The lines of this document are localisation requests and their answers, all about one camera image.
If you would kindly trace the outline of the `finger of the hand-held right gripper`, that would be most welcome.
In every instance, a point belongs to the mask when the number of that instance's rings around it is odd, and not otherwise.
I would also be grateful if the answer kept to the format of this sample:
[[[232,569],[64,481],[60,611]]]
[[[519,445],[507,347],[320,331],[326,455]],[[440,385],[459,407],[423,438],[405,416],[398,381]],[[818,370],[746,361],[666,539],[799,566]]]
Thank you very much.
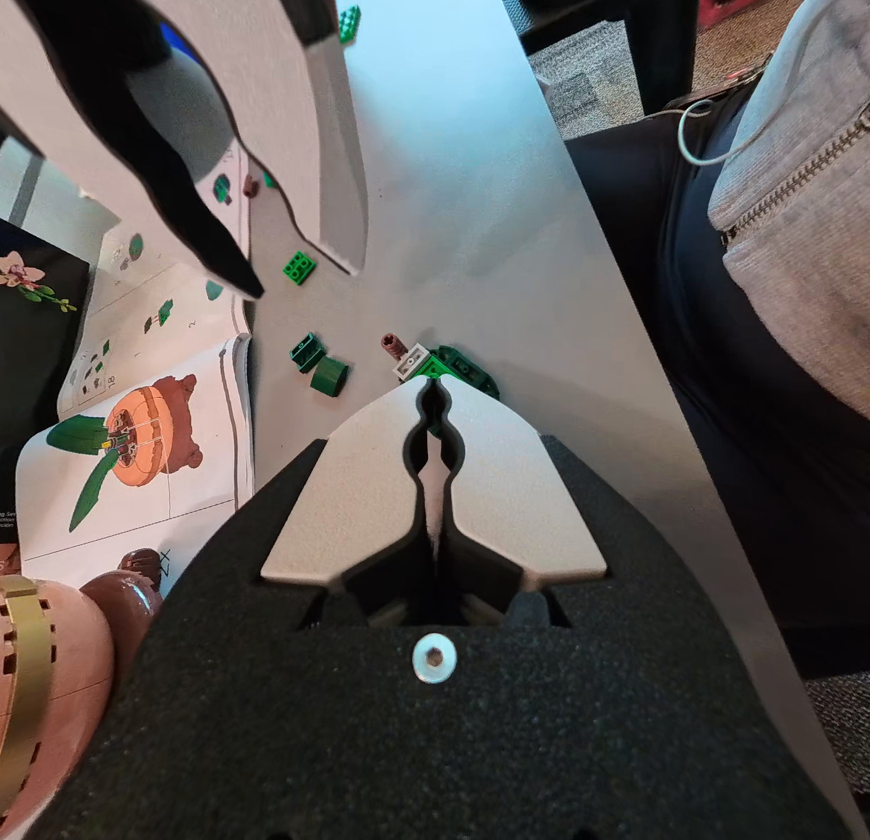
[[[279,0],[138,0],[193,52],[126,78],[194,183],[235,138],[277,182],[303,239],[364,267],[368,193],[339,34],[303,46]]]
[[[155,255],[263,295],[199,192],[235,139],[223,100],[142,0],[2,0],[2,119]]]

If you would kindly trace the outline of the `instruction booklet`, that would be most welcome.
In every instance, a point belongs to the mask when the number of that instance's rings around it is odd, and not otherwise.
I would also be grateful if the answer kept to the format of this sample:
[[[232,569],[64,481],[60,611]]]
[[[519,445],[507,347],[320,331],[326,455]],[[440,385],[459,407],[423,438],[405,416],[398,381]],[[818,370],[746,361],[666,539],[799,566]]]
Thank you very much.
[[[154,549],[164,593],[253,495],[241,297],[138,224],[101,243],[57,417],[2,459],[2,547],[80,587]]]

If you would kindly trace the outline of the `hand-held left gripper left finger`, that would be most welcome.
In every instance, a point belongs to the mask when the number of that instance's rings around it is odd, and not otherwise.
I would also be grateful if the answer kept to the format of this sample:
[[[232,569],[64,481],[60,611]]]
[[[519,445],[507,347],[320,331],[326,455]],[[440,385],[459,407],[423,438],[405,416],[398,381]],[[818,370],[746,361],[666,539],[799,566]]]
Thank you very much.
[[[265,580],[414,592],[433,575],[419,479],[431,383],[413,378],[332,431],[261,569]]]

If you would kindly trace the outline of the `peach brick flower pot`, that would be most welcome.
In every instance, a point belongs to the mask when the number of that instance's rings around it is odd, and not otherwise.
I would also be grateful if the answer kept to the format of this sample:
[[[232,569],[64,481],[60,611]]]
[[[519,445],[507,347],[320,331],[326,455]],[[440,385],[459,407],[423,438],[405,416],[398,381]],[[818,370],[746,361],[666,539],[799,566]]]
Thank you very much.
[[[21,575],[2,545],[2,838],[23,837],[80,761],[157,615],[159,554],[81,588]]]

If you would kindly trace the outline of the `white desk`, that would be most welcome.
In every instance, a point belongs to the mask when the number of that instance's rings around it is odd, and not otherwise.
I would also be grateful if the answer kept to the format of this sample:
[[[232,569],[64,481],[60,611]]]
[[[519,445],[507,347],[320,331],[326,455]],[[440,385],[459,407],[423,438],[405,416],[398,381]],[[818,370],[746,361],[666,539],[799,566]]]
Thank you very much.
[[[543,443],[610,570],[543,588],[534,624],[304,628],[322,587],[263,579],[325,441],[255,396],[296,458],[198,554],[44,838],[867,837],[564,149],[479,138],[445,37],[374,0],[347,67],[368,193],[339,309],[481,333],[571,446]],[[473,114],[474,104],[484,114]]]

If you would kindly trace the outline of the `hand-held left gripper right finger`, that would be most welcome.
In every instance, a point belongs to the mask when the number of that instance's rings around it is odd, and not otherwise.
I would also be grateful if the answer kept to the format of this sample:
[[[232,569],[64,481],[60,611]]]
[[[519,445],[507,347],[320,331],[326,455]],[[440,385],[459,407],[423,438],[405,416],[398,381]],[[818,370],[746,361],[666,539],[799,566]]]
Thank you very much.
[[[602,552],[538,431],[451,376],[443,396],[442,559],[463,592],[532,592],[599,580]]]

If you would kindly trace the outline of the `black chair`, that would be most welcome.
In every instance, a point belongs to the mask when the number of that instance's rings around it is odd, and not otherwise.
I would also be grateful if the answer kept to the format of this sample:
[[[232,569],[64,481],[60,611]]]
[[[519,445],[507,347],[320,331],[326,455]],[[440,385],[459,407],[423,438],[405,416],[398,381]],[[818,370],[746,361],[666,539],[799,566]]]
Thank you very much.
[[[701,0],[503,0],[528,55],[601,22],[623,22],[646,115],[690,94]]]

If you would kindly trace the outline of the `green oval leaf plate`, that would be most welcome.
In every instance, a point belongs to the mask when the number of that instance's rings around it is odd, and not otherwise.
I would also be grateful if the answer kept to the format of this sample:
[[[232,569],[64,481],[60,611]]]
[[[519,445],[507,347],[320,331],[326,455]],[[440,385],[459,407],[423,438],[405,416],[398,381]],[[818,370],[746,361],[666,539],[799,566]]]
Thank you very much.
[[[464,383],[493,399],[501,399],[498,385],[493,377],[486,373],[483,368],[467,358],[459,349],[450,345],[438,345],[434,349],[428,350],[449,367],[451,373],[443,376],[449,375],[460,379]]]

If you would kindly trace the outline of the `dark pants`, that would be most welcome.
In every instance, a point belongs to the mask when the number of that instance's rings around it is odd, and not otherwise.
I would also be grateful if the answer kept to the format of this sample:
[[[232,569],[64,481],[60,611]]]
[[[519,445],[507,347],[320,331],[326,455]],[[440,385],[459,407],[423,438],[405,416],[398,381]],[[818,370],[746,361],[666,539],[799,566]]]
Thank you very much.
[[[868,672],[868,416],[778,345],[708,216],[676,114],[565,144],[792,659]]]

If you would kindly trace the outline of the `black product box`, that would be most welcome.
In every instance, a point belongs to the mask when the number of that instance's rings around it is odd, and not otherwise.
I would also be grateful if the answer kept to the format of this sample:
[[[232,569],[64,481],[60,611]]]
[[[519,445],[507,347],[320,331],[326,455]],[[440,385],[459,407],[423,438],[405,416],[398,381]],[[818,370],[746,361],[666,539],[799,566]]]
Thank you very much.
[[[89,264],[2,221],[1,573],[20,573],[16,464],[58,419],[91,278]]]

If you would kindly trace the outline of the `small white and red piece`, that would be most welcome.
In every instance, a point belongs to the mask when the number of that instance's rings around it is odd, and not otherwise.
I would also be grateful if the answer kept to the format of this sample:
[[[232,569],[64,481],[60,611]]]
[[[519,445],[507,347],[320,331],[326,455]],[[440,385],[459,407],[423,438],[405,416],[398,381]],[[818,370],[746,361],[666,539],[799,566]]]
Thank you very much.
[[[431,352],[423,345],[417,343],[408,347],[396,334],[382,336],[380,345],[393,358],[395,364],[392,372],[400,383],[413,377],[431,356]]]

